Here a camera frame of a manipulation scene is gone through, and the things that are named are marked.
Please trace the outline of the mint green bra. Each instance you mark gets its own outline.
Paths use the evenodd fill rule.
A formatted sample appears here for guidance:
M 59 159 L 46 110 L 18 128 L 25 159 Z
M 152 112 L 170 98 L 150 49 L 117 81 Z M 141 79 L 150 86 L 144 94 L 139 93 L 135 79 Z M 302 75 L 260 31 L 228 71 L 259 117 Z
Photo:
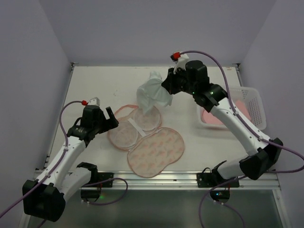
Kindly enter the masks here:
M 162 87 L 162 76 L 151 71 L 148 80 L 138 87 L 136 100 L 143 114 L 149 113 L 155 105 L 167 107 L 172 104 L 173 97 Z

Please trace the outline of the pink patterned mesh laundry bag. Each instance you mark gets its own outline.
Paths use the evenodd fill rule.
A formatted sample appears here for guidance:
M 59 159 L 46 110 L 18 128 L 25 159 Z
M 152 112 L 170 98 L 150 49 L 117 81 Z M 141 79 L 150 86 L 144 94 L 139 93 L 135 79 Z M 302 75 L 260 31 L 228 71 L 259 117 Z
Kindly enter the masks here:
M 118 127 L 109 130 L 109 142 L 127 152 L 130 169 L 142 178 L 153 178 L 177 162 L 185 151 L 183 137 L 174 129 L 162 127 L 162 115 L 156 107 L 144 114 L 133 104 L 114 113 Z

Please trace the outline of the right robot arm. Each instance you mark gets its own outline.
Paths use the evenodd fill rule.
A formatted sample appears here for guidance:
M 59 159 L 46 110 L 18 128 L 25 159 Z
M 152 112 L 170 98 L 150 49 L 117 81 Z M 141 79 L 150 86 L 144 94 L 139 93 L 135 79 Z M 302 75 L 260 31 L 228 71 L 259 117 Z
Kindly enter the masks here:
M 239 140 L 247 155 L 234 161 L 223 161 L 211 173 L 216 184 L 238 176 L 257 180 L 273 166 L 280 155 L 280 139 L 271 139 L 262 133 L 228 99 L 228 92 L 220 85 L 211 83 L 207 67 L 200 60 L 186 63 L 184 68 L 170 68 L 162 87 L 171 95 L 185 92 L 199 106 L 218 118 Z

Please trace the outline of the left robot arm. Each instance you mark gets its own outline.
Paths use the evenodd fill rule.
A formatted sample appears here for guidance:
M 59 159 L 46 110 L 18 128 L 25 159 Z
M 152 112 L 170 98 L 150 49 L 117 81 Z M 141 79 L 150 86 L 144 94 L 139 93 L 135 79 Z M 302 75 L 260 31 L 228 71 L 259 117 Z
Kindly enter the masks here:
M 106 108 L 109 117 L 97 105 L 86 105 L 83 114 L 69 128 L 65 142 L 53 161 L 35 179 L 27 180 L 23 187 L 24 213 L 44 220 L 56 222 L 65 209 L 67 201 L 86 184 L 98 180 L 97 166 L 82 162 L 73 173 L 69 173 L 79 155 L 97 134 L 118 127 L 112 109 Z

